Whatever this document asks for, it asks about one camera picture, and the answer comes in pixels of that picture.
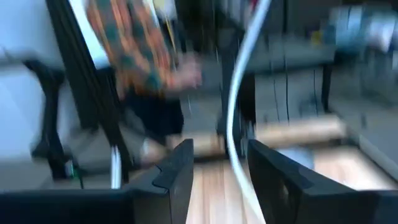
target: orange patterned shirt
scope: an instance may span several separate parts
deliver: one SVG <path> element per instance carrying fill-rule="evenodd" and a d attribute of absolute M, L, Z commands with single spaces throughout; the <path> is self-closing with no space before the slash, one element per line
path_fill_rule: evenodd
<path fill-rule="evenodd" d="M 142 0 L 89 0 L 86 13 L 116 69 L 121 97 L 131 85 L 156 93 L 173 86 L 174 62 L 161 29 Z"/>

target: white cable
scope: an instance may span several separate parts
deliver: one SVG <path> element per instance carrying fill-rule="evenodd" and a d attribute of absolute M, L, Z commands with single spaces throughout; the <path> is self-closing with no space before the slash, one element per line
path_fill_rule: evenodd
<path fill-rule="evenodd" d="M 117 146 L 111 148 L 111 189 L 120 189 L 122 181 L 120 152 Z"/>
<path fill-rule="evenodd" d="M 228 99 L 228 113 L 227 113 L 227 124 L 226 124 L 226 137 L 227 145 L 229 151 L 229 159 L 231 161 L 231 166 L 238 180 L 239 186 L 242 190 L 243 196 L 246 198 L 248 204 L 253 209 L 254 213 L 258 219 L 265 223 L 264 217 L 262 215 L 261 208 L 257 201 L 256 192 L 250 181 L 246 177 L 243 171 L 242 165 L 239 162 L 238 154 L 236 153 L 235 143 L 233 139 L 233 118 L 236 106 L 236 98 L 238 96 L 238 90 L 246 69 L 246 65 L 251 56 L 251 52 L 257 42 L 258 35 L 260 33 L 262 24 L 264 23 L 265 17 L 269 10 L 269 4 L 271 0 L 260 0 L 256 7 L 256 11 L 253 18 L 249 24 L 249 27 L 245 33 L 243 44 L 238 53 L 238 59 L 234 68 L 231 87 L 229 89 L 229 99 Z"/>

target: wooden floor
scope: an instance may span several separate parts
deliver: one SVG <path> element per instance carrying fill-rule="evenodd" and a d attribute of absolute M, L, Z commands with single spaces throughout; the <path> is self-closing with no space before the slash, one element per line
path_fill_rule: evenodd
<path fill-rule="evenodd" d="M 380 168 L 354 147 L 314 149 L 315 170 L 356 190 L 398 189 Z M 189 224 L 257 224 L 228 162 L 196 165 Z"/>

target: white wall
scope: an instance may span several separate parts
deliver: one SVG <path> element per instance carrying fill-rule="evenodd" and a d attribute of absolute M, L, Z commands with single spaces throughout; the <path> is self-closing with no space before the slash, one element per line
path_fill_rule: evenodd
<path fill-rule="evenodd" d="M 2 48 L 14 54 L 33 51 L 45 63 L 62 65 L 45 0 L 0 1 Z M 30 157 L 40 133 L 44 95 L 36 78 L 23 66 L 0 68 L 0 159 Z M 65 141 L 78 125 L 68 85 L 60 94 L 58 131 Z"/>

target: black skirt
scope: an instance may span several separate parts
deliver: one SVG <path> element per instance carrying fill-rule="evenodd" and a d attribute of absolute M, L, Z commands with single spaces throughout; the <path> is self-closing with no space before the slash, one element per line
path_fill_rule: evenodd
<path fill-rule="evenodd" d="M 124 104 L 141 119 L 146 134 L 159 143 L 165 145 L 166 136 L 170 134 L 182 134 L 184 117 L 180 100 L 139 95 L 132 89 Z"/>

